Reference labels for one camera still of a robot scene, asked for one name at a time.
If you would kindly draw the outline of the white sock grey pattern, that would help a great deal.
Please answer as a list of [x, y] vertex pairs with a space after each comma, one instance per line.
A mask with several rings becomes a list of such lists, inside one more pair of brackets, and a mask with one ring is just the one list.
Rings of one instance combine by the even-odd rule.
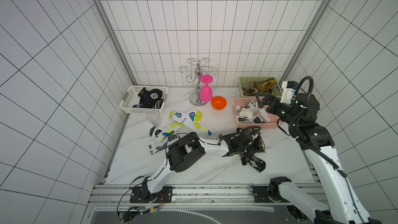
[[265, 109], [260, 108], [257, 102], [250, 101], [245, 106], [236, 106], [239, 123], [268, 123], [271, 121]]

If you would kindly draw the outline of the yellow brown plaid sock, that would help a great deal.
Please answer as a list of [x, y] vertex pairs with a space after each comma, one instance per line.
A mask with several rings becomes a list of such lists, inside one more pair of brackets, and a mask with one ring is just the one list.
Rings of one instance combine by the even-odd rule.
[[259, 92], [261, 93], [271, 93], [274, 86], [277, 85], [275, 79], [268, 79], [259, 85]]

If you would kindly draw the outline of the brown tan striped sock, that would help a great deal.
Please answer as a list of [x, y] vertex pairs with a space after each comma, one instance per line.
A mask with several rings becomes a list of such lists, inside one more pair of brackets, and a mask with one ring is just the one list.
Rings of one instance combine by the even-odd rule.
[[251, 82], [248, 86], [242, 88], [244, 96], [255, 96], [259, 93], [260, 84], [258, 82]]

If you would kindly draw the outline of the black sock white logo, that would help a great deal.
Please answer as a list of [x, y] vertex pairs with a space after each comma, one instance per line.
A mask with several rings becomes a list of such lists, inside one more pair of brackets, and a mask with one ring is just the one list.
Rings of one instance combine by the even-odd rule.
[[158, 100], [161, 100], [163, 92], [159, 89], [152, 89], [148, 91], [143, 88], [138, 96], [140, 97], [139, 108], [153, 108]]

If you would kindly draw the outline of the black white sock pile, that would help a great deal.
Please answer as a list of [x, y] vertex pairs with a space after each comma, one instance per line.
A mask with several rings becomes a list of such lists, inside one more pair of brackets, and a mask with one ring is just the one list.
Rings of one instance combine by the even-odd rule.
[[246, 151], [252, 154], [265, 152], [265, 144], [260, 132], [258, 132], [254, 136], [254, 140], [246, 146]]

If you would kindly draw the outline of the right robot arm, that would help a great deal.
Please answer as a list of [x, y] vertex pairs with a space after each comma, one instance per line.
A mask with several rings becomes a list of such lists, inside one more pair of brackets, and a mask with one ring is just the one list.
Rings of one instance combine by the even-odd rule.
[[298, 83], [283, 82], [281, 98], [257, 93], [256, 99], [259, 108], [288, 125], [289, 135], [310, 160], [328, 202], [319, 202], [285, 176], [270, 180], [268, 197], [273, 202], [288, 201], [314, 224], [379, 224], [355, 194], [329, 131], [316, 122], [320, 103], [313, 89], [313, 78], [306, 76]]

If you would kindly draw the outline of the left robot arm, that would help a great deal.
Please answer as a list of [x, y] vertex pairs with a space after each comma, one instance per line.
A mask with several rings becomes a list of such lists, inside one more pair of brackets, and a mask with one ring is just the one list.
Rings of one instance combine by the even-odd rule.
[[266, 168], [266, 162], [255, 156], [265, 151], [261, 138], [261, 128], [250, 126], [235, 133], [219, 135], [217, 140], [201, 139], [197, 133], [170, 134], [165, 144], [165, 161], [152, 175], [145, 177], [142, 188], [145, 198], [159, 193], [171, 173], [180, 173], [189, 169], [204, 155], [216, 157], [240, 156], [242, 165], [249, 164], [258, 172]]

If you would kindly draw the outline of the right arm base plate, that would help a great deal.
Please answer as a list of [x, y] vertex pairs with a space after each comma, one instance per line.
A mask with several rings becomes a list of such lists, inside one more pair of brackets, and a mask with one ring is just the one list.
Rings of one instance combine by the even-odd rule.
[[268, 194], [269, 186], [249, 186], [249, 191], [254, 196], [256, 203], [289, 203], [286, 199], [279, 198], [277, 200], [271, 198]]

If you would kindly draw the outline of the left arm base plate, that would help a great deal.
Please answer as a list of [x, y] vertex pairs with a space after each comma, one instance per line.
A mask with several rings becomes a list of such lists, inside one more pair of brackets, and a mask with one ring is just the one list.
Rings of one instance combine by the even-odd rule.
[[130, 203], [171, 203], [173, 187], [164, 186], [158, 193], [150, 193], [146, 187], [134, 187], [130, 194]]

